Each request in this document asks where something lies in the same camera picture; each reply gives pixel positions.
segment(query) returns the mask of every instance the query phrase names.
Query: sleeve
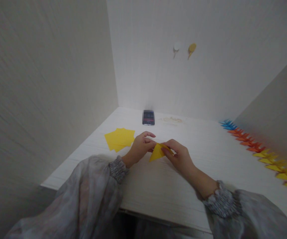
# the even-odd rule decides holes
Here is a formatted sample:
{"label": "sleeve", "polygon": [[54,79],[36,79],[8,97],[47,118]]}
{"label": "sleeve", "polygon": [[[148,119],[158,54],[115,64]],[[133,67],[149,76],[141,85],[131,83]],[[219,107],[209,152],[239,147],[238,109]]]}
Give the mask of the sleeve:
{"label": "sleeve", "polygon": [[127,172],[120,156],[111,163],[97,156],[81,161],[52,204],[21,219],[5,238],[97,238],[120,207]]}
{"label": "sleeve", "polygon": [[287,217],[261,194],[234,193],[221,181],[204,205],[213,215],[214,238],[287,238]]}

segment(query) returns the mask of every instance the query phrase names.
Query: white wall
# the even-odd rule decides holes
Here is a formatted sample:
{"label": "white wall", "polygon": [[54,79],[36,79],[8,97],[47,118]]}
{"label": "white wall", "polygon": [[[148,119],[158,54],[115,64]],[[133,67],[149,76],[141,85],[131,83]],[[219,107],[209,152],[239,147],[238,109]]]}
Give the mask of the white wall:
{"label": "white wall", "polygon": [[287,160],[287,66],[235,122]]}
{"label": "white wall", "polygon": [[287,64],[287,0],[107,2],[119,106],[233,119]]}
{"label": "white wall", "polygon": [[117,106],[105,1],[0,1],[0,238]]}

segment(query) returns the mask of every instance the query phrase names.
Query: left hand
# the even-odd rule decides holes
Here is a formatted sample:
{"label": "left hand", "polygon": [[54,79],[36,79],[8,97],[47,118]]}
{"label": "left hand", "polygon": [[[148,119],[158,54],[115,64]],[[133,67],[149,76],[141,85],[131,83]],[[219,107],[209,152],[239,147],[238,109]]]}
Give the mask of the left hand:
{"label": "left hand", "polygon": [[157,143],[152,139],[146,138],[147,136],[156,137],[153,133],[144,131],[134,139],[131,149],[122,157],[122,161],[127,168],[138,163],[147,152],[153,152],[153,148]]}

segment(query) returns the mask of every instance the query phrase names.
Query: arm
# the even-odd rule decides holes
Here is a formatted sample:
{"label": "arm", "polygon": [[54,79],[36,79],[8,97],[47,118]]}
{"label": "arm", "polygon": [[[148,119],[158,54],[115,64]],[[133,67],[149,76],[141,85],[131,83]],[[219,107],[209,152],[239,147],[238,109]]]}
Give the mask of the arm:
{"label": "arm", "polygon": [[214,219],[214,238],[287,238],[287,217],[270,200],[244,190],[231,192],[193,164],[188,149],[171,139],[162,149],[181,175],[201,194]]}
{"label": "arm", "polygon": [[155,137],[137,136],[128,154],[111,163],[97,156],[81,161],[52,204],[36,217],[21,219],[5,238],[97,238],[120,207],[128,168],[156,144],[148,135]]}

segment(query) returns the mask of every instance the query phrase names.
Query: sheer sleeve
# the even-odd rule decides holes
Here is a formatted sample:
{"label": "sheer sleeve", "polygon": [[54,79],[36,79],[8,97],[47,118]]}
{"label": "sheer sleeve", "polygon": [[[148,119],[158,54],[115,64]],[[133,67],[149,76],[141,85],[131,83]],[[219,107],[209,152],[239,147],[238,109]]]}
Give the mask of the sheer sleeve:
{"label": "sheer sleeve", "polygon": [[40,215],[23,218],[5,238],[96,238],[117,213],[127,174],[120,156],[113,162],[91,156],[81,161]]}

